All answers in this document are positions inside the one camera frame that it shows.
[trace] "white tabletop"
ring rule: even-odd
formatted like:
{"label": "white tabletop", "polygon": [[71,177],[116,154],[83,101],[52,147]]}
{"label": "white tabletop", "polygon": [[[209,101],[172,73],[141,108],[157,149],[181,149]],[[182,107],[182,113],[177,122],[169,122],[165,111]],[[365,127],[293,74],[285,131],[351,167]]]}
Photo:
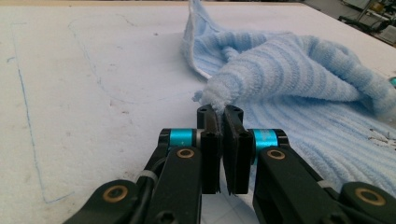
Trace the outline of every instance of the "white tabletop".
{"label": "white tabletop", "polygon": [[[396,49],[299,4],[206,3],[220,25],[316,35],[395,77]],[[194,128],[205,85],[180,54],[186,2],[0,2],[0,218],[61,223],[143,169],[162,128]],[[254,223],[205,196],[203,223]]]}

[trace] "drawn line on table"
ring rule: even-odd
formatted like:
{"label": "drawn line on table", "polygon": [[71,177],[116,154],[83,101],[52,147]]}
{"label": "drawn line on table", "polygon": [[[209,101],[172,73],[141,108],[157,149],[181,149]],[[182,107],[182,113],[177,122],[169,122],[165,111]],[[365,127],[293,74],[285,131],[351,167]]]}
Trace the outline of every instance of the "drawn line on table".
{"label": "drawn line on table", "polygon": [[38,161],[38,158],[37,158],[37,150],[35,148],[35,136],[33,134],[32,120],[31,120],[31,117],[30,117],[30,111],[29,111],[29,104],[28,104],[28,100],[27,100],[26,88],[25,88],[25,84],[24,84],[24,81],[23,81],[23,74],[22,74],[21,68],[20,68],[20,60],[19,60],[19,56],[18,56],[17,43],[16,43],[17,41],[15,40],[16,36],[15,36],[15,32],[14,32],[14,26],[15,25],[25,25],[25,24],[26,24],[26,22],[23,22],[23,23],[11,23],[10,24],[11,33],[12,33],[12,41],[13,41],[13,44],[14,44],[15,60],[16,60],[17,67],[18,67],[18,76],[19,76],[19,79],[20,79],[20,82],[21,82],[21,90],[22,90],[23,101],[24,101],[24,105],[25,105],[26,119],[27,119],[27,124],[28,124],[28,127],[29,127],[30,141],[31,141],[32,149],[33,149],[33,157],[34,157],[34,162],[35,162],[35,170],[37,172],[38,181],[39,181],[39,184],[40,184],[41,196],[42,196],[43,201],[45,203],[55,203],[55,202],[60,201],[61,199],[64,199],[64,198],[72,195],[74,193],[74,191],[69,193],[69,194],[66,194],[66,195],[64,195],[62,197],[53,199],[53,200],[48,200],[46,198],[46,194],[45,194],[45,189],[46,188],[45,188],[45,185],[44,185],[44,182],[43,182],[42,172],[41,172],[39,161]]}
{"label": "drawn line on table", "polygon": [[[120,19],[122,19],[124,22],[128,23],[128,26],[135,26],[135,24],[133,24],[131,21],[128,21],[127,18],[124,15],[121,14],[115,14],[112,15],[115,17],[118,17]],[[75,27],[74,23],[81,21],[81,20],[86,20],[86,19],[92,19],[92,18],[96,18],[96,17],[101,17],[101,16],[86,16],[80,19],[75,19],[73,21],[70,21],[70,23],[67,25],[67,28],[70,30],[70,32],[73,34],[73,37],[76,39],[76,41],[78,42],[79,48],[82,50],[82,53],[84,55],[84,58],[88,61],[88,64],[90,65],[91,68],[91,72],[93,73],[93,75],[96,77],[96,84],[99,86],[99,88],[111,99],[125,103],[125,104],[129,104],[129,105],[146,105],[146,104],[152,104],[152,103],[156,103],[156,102],[160,102],[160,101],[165,101],[165,100],[171,100],[171,99],[175,99],[178,97],[183,97],[186,94],[190,94],[191,97],[192,95],[198,91],[198,90],[191,90],[191,91],[183,91],[183,92],[177,92],[175,94],[172,95],[168,95],[162,98],[158,98],[158,99],[153,99],[153,100],[147,100],[147,101],[131,101],[131,100],[125,100],[122,99],[122,97],[119,97],[117,95],[114,95],[111,91],[109,91],[104,83],[102,82],[101,77],[98,75],[97,69],[96,69],[96,64],[95,62],[92,60],[91,54],[89,52],[89,50],[87,49],[87,47],[84,44],[84,41],[82,40],[82,38],[80,37],[80,35],[78,34],[78,29]]]}

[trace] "striped towel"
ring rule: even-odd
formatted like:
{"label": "striped towel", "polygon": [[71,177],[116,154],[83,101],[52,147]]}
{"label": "striped towel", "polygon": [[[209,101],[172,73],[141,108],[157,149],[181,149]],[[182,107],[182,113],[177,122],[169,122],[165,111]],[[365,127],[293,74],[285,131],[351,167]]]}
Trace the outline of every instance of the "striped towel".
{"label": "striped towel", "polygon": [[396,90],[349,49],[290,32],[225,29],[190,0],[182,50],[208,79],[196,101],[219,113],[241,107],[247,128],[283,129],[336,190],[362,181],[396,196],[396,130],[387,124],[396,119]]}

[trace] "terry cloth fabric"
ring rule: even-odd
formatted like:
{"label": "terry cloth fabric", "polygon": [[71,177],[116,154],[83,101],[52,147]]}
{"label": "terry cloth fabric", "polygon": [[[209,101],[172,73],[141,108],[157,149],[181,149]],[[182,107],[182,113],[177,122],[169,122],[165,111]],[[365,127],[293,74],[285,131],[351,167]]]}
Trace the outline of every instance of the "terry cloth fabric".
{"label": "terry cloth fabric", "polygon": [[396,196],[396,130],[387,124],[396,119],[396,90],[349,49],[309,35],[222,28],[190,0],[182,50],[208,79],[195,95],[202,105],[219,113],[236,105],[246,128],[283,129],[338,191],[362,181]]}

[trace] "brass screw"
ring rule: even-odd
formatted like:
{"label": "brass screw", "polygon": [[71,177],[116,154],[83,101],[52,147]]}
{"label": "brass screw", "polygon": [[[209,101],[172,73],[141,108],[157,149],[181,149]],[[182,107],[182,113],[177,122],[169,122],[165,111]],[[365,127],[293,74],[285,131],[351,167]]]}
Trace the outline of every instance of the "brass screw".
{"label": "brass screw", "polygon": [[[377,192],[370,190],[370,189],[358,188],[358,189],[355,189],[355,194],[362,201],[372,204],[372,205],[375,205],[375,206],[382,206],[387,203],[385,201],[384,197],[382,197],[380,194],[378,194]],[[366,196],[367,194],[374,196],[374,198],[368,198]]]}
{"label": "brass screw", "polygon": [[275,149],[268,150],[267,151],[267,155],[269,157],[271,157],[272,159],[279,160],[279,161],[281,161],[281,160],[286,158],[285,153],[283,153],[283,152],[281,152],[279,150],[275,150]]}
{"label": "brass screw", "polygon": [[128,189],[123,185],[116,185],[108,188],[103,193],[103,199],[108,203],[117,203],[125,198],[128,193]]}
{"label": "brass screw", "polygon": [[187,159],[194,156],[194,151],[188,148],[183,148],[177,152],[177,155],[182,159]]}

